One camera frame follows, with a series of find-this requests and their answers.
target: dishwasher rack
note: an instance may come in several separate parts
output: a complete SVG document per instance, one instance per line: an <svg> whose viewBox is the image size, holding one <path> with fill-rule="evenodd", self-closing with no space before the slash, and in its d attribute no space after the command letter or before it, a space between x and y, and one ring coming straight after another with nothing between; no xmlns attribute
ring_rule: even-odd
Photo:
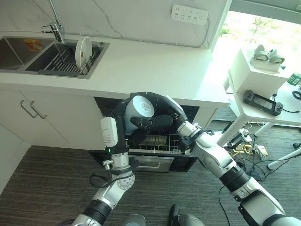
<svg viewBox="0 0 301 226"><path fill-rule="evenodd" d="M43 70L71 72L77 73L78 75L87 75L95 61L96 53L97 51L92 50L92 56L90 56L85 67L81 70L76 66L75 55L72 54L70 50L65 49L63 53L58 53Z"/></svg>
<svg viewBox="0 0 301 226"><path fill-rule="evenodd" d="M165 134L164 131L147 135L138 146L130 146L130 152L161 153L161 154L189 154L190 149L181 152L180 137L177 134Z"/></svg>

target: white table leg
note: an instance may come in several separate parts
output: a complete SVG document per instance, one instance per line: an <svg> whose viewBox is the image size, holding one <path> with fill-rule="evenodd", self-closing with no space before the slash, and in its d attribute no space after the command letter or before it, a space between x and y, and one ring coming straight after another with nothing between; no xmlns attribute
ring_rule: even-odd
<svg viewBox="0 0 301 226"><path fill-rule="evenodd" d="M222 137L216 142L218 146L223 147L227 141L229 141L240 128L242 128L248 122L248 118L242 114L233 122L233 124L224 132Z"/></svg>
<svg viewBox="0 0 301 226"><path fill-rule="evenodd" d="M299 154L301 154L301 148L297 149L296 151L294 151L290 154L287 154L286 156L283 156L279 160L288 159L290 157L293 157L293 156L296 156L296 155L299 155ZM268 164L267 165L268 169L274 170L274 169L278 168L282 163L285 163L285 160L284 161L279 161L279 160L273 161L270 164Z"/></svg>
<svg viewBox="0 0 301 226"><path fill-rule="evenodd" d="M274 123L267 122L263 127L261 127L259 130L257 130L254 133L254 136L255 137L259 137L262 133L264 133L265 131L267 131L268 129L270 129L273 125L274 125Z"/></svg>

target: cabinet door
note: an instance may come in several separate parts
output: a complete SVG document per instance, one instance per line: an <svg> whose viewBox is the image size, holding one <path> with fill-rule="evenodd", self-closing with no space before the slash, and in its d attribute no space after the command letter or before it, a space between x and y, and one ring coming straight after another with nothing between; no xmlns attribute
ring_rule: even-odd
<svg viewBox="0 0 301 226"><path fill-rule="evenodd" d="M35 116L29 102L18 90L0 89L0 123L30 145L62 146L67 141L48 123Z"/></svg>
<svg viewBox="0 0 301 226"><path fill-rule="evenodd" d="M103 150L100 119L103 118L93 97L22 91L47 120L69 141L65 147Z"/></svg>

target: faucet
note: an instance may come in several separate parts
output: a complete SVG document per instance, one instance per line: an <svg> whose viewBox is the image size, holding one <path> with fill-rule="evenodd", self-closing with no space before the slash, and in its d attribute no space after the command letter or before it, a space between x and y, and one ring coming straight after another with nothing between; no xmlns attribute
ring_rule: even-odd
<svg viewBox="0 0 301 226"><path fill-rule="evenodd" d="M52 3L52 0L49 0L49 4L52 8L52 11L53 11L53 14L55 16L55 21L56 22L52 22L48 25L45 25L45 26L41 26L41 27L50 27L51 28L51 31L52 33L54 34L55 36L55 39L60 42L60 43L64 43L64 40L63 40L63 34L64 34L64 28L60 22L60 19L58 18L58 15L55 11L55 7Z"/></svg>

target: white plate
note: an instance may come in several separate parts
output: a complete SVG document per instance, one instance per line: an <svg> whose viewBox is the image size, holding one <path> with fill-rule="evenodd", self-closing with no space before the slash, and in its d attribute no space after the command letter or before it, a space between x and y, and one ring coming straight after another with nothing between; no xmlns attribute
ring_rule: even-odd
<svg viewBox="0 0 301 226"><path fill-rule="evenodd" d="M83 69L92 56L92 43L88 37L82 37L77 42L75 49L75 62L79 69Z"/></svg>

